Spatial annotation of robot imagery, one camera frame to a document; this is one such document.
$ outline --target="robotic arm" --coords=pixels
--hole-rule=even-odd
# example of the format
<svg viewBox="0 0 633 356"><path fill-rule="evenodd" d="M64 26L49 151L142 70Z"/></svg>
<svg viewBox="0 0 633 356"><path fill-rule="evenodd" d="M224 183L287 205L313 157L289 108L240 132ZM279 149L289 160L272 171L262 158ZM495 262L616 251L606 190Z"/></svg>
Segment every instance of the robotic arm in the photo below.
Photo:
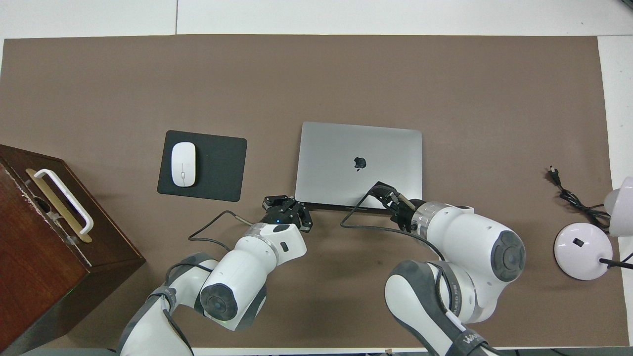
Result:
<svg viewBox="0 0 633 356"><path fill-rule="evenodd" d="M385 285L396 320L435 355L495 354L464 324L488 319L499 295L525 267L525 247L508 227L470 207L407 200L378 182L369 195L399 228L434 245L442 261L401 262Z"/></svg>
<svg viewBox="0 0 633 356"><path fill-rule="evenodd" d="M269 196L262 205L266 215L219 262L197 253L167 272L165 283L126 326L120 355L193 355L171 318L179 305L232 331L253 323L266 300L267 275L306 253L299 231L309 232L312 227L310 213L294 198Z"/></svg>

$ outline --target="brown desk mat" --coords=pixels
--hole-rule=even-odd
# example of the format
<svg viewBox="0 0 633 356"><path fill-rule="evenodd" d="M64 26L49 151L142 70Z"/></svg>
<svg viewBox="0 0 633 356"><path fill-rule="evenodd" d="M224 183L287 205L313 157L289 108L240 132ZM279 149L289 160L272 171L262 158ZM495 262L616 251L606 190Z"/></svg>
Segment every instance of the brown desk mat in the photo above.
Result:
<svg viewBox="0 0 633 356"><path fill-rule="evenodd" d="M555 264L556 234L584 219L544 178L556 165L591 204L610 190L596 38L356 35L5 42L0 142L64 158L147 258L53 345L115 346L171 264L221 257L185 237L224 209L258 220L264 196L292 194L307 120L421 130L424 198L471 205L521 236L525 272L472 325L492 345L627 345L620 271L581 282ZM239 202L156 192L170 129L248 140ZM383 287L398 262L434 255L404 236L341 229L342 212L312 216L308 254L270 275L252 328L231 333L176 311L193 346L420 346L388 313ZM204 235L234 244L244 231L224 218Z"/></svg>

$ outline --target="white lamp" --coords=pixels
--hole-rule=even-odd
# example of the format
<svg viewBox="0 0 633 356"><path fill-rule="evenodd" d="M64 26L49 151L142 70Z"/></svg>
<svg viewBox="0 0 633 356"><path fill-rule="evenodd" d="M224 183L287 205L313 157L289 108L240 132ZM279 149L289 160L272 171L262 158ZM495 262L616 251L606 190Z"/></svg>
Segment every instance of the white lamp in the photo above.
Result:
<svg viewBox="0 0 633 356"><path fill-rule="evenodd" d="M627 177L620 189L605 198L605 210L611 215L611 236L633 236L633 177ZM554 256L560 268L571 277L596 279L610 267L633 269L633 264L614 261L613 248L598 227L578 222L562 229L554 243Z"/></svg>

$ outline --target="round white lamp base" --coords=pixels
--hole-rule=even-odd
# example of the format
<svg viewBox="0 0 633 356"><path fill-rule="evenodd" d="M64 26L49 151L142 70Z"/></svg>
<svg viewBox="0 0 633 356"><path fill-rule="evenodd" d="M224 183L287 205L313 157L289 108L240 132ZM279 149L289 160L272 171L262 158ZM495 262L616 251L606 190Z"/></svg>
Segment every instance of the round white lamp base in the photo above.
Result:
<svg viewBox="0 0 633 356"><path fill-rule="evenodd" d="M598 227L577 222L562 229L554 243L556 262L569 276L583 281L596 279L607 270L607 265L598 261L610 260L613 248L606 234Z"/></svg>

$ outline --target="laptop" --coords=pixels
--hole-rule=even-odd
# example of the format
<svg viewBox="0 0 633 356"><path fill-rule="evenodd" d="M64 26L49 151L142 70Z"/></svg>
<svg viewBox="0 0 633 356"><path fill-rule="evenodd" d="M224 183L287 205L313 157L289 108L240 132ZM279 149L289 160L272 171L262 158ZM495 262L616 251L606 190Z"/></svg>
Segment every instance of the laptop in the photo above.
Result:
<svg viewBox="0 0 633 356"><path fill-rule="evenodd" d="M304 122L295 199L353 207L376 183L422 199L422 133L388 127ZM373 197L363 208L383 209Z"/></svg>

